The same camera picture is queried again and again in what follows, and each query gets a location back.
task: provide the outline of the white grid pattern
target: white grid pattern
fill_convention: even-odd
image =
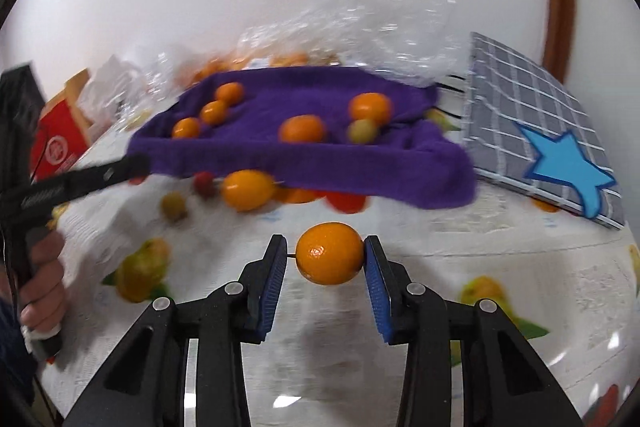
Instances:
[[[502,60],[497,57],[497,50],[501,50],[506,54],[506,60]],[[513,58],[521,60],[524,63],[524,67],[520,67],[514,63]],[[471,71],[471,82],[468,87],[468,97],[464,107],[462,129],[463,140],[466,142],[476,142],[481,145],[482,148],[487,148],[495,151],[495,172],[484,168],[483,165],[476,166],[476,171],[483,177],[490,178],[500,184],[509,185],[515,187],[522,192],[530,196],[538,196],[542,199],[551,201],[558,204],[567,210],[579,212],[581,206],[575,191],[566,186],[561,186],[559,190],[561,195],[549,192],[544,188],[540,188],[541,183],[536,180],[524,180],[514,179],[507,174],[508,158],[517,158],[517,161],[526,160],[532,162],[536,157],[536,152],[533,150],[529,141],[521,136],[516,129],[513,129],[513,133],[506,132],[505,126],[500,128],[500,122],[502,120],[522,123],[537,130],[542,131],[547,136],[561,136],[562,133],[568,130],[574,130],[577,134],[578,143],[586,150],[587,158],[596,164],[599,168],[607,172],[613,172],[608,165],[599,165],[594,156],[595,151],[601,152],[601,156],[606,161],[604,156],[604,149],[597,142],[595,131],[590,126],[580,123],[580,116],[583,117],[583,122],[588,121],[586,113],[582,110],[578,100],[562,89],[557,81],[553,79],[549,73],[543,68],[533,63],[523,55],[517,54],[513,50],[504,47],[499,42],[492,41],[483,36],[474,34],[474,64]],[[484,69],[487,71],[486,76],[478,71]],[[482,84],[474,82],[474,79],[479,80]],[[508,81],[513,87],[513,96],[504,92],[499,85],[499,80],[504,79]],[[491,91],[487,89],[481,89],[479,87],[490,86]],[[545,92],[542,86],[550,87],[550,92]],[[533,102],[526,103],[521,97],[524,90],[529,90],[535,98],[535,105]],[[550,112],[543,108],[543,97],[553,100],[553,104],[556,108],[556,112]],[[478,115],[475,111],[481,110],[484,107],[490,111],[490,116],[484,115],[482,122],[485,126],[478,123]],[[523,108],[535,111],[535,116],[529,116],[526,118],[523,112]],[[566,108],[570,116],[565,112],[562,114],[562,108]],[[548,122],[554,120],[560,133],[552,131],[548,128]],[[478,131],[485,131],[491,133],[494,143],[488,143],[486,139],[482,139],[478,136]],[[504,138],[519,140],[523,144],[522,151],[509,150],[505,147]],[[622,219],[622,205],[620,203],[620,194],[610,188],[605,188],[603,191],[603,208],[602,213],[596,218],[603,225],[615,227],[620,229],[623,227],[624,220]]]

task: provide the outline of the purple fabric tray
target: purple fabric tray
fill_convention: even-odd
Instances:
[[[197,139],[170,139],[178,120],[197,116],[216,87],[236,81],[246,96],[222,126],[203,124]],[[391,124],[366,146],[346,138],[349,101],[362,92],[382,92],[395,108]],[[418,89],[356,68],[229,71],[201,81],[152,118],[133,135],[128,152],[148,155],[157,174],[225,176],[259,169],[290,187],[386,196],[421,208],[461,206],[474,197],[473,167],[461,147],[424,120],[436,99],[435,86]],[[278,142],[280,124],[299,114],[322,118],[326,142]]]

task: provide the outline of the red package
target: red package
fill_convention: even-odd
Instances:
[[[31,149],[31,172],[43,180],[68,171],[87,149],[87,140],[66,100],[61,100],[40,118]]]

